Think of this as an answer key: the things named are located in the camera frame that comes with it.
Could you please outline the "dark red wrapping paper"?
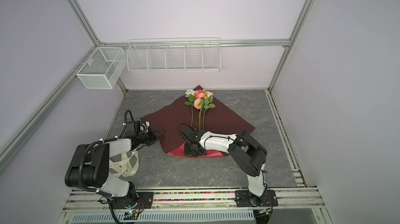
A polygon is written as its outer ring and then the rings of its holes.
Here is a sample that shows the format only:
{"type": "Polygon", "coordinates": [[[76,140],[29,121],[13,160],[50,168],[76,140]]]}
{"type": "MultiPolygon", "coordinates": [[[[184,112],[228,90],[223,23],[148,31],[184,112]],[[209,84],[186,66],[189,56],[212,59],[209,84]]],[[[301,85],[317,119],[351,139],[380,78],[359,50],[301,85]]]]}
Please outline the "dark red wrapping paper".
{"type": "MultiPolygon", "coordinates": [[[[188,101],[187,97],[181,96],[172,104],[141,118],[142,121],[149,122],[150,127],[164,132],[160,138],[162,150],[166,154],[177,157],[185,157],[185,140],[178,133],[178,125],[185,123],[196,130],[199,128],[199,110],[186,105],[186,101],[188,101]]],[[[216,107],[208,109],[205,113],[205,130],[217,134],[237,134],[241,131],[250,134],[255,130],[253,125],[217,98],[213,98],[212,103],[216,107]]]]}

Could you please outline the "cream fake rose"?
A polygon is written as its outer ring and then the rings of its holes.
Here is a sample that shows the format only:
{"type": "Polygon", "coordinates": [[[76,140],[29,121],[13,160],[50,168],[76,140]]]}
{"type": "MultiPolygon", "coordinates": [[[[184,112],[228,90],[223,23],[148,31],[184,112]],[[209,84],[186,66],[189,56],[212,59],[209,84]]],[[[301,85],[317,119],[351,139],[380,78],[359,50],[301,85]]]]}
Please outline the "cream fake rose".
{"type": "Polygon", "coordinates": [[[204,130],[204,124],[205,124],[205,114],[208,109],[210,108],[215,108],[216,105],[213,103],[214,100],[214,94],[210,91],[203,90],[204,96],[202,97],[202,119],[201,119],[201,129],[204,130]]]}

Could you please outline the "red pink fake rose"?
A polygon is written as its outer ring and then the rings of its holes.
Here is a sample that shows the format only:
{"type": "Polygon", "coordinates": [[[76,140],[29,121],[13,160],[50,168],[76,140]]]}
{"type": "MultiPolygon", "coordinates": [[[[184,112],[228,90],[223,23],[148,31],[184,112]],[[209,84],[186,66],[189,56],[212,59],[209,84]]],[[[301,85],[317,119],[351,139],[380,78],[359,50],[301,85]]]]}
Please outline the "red pink fake rose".
{"type": "Polygon", "coordinates": [[[194,94],[194,107],[199,111],[199,130],[202,130],[202,114],[203,114],[203,100],[205,99],[205,92],[203,90],[198,90],[194,94]]]}

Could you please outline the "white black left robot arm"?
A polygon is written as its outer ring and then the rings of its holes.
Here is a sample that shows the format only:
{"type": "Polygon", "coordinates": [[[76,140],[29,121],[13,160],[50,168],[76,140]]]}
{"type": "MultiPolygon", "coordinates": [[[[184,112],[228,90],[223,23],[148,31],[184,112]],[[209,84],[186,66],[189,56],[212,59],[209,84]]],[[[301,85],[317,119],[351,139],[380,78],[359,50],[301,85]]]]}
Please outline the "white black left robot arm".
{"type": "Polygon", "coordinates": [[[121,155],[118,165],[123,167],[123,162],[130,163],[128,153],[137,155],[140,148],[153,145],[162,135],[163,131],[152,129],[149,122],[129,121],[119,136],[79,145],[66,172],[66,186],[97,193],[114,209],[150,208],[153,196],[137,193],[133,182],[113,175],[110,159],[121,155]]]}

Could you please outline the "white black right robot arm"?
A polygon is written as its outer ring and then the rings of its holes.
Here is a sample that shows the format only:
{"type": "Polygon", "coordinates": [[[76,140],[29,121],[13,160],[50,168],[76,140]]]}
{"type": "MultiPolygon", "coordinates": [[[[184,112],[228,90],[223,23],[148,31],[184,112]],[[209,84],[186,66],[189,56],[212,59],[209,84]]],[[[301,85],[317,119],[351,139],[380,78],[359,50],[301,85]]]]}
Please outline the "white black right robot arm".
{"type": "Polygon", "coordinates": [[[245,131],[239,134],[217,134],[186,127],[179,131],[185,140],[184,156],[204,157],[209,151],[228,153],[238,167],[247,174],[248,189],[235,192],[238,207],[276,207],[278,201],[265,180],[267,150],[245,131]]]}

